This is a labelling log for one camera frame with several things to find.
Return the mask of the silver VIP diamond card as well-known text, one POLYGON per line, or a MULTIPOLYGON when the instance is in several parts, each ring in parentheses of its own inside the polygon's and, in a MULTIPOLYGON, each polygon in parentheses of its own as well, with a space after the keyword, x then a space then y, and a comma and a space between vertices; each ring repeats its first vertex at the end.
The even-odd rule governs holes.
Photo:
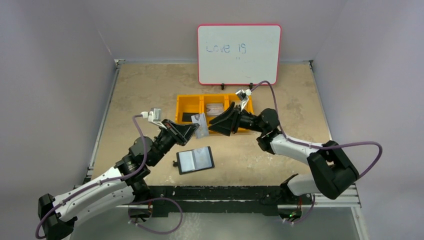
POLYGON ((194 114, 191 116, 191 121, 193 124, 197 124, 198 128, 195 131, 195 137, 197 139, 205 138, 209 136, 209 130, 206 120, 205 113, 194 114))

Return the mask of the black leather card holder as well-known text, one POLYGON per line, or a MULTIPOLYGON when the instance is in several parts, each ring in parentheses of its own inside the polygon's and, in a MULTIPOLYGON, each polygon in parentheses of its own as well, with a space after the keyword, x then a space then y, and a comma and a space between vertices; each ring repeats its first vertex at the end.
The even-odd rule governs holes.
POLYGON ((210 146, 180 151, 176 153, 176 160, 172 163, 178 168, 180 175, 213 169, 214 158, 210 146))

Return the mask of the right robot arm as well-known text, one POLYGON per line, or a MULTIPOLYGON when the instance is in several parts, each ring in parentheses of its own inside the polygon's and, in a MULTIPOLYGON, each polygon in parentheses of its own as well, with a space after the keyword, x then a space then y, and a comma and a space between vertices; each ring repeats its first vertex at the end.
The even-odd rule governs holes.
POLYGON ((259 115, 241 109, 234 103, 209 121, 210 131, 230 136, 239 128, 259 132, 256 141, 262 151, 282 155, 309 166, 310 174, 294 174, 282 183, 280 196, 288 204, 304 194, 323 194, 328 199, 339 197, 360 178, 358 170, 337 142, 308 143, 291 139, 278 129, 275 109, 266 108, 259 115))

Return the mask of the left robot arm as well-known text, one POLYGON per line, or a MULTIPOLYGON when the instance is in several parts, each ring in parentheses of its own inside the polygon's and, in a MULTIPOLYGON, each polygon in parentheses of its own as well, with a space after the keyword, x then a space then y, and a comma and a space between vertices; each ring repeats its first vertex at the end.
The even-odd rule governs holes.
POLYGON ((142 205, 168 201, 154 197, 145 177, 174 145, 185 146, 199 128, 197 123, 178 124, 169 119, 152 121, 159 127, 154 138, 145 136, 138 122, 132 120, 139 137, 121 160, 100 176, 60 195, 44 194, 38 199, 38 240, 63 240, 74 228, 106 210, 120 205, 142 205))

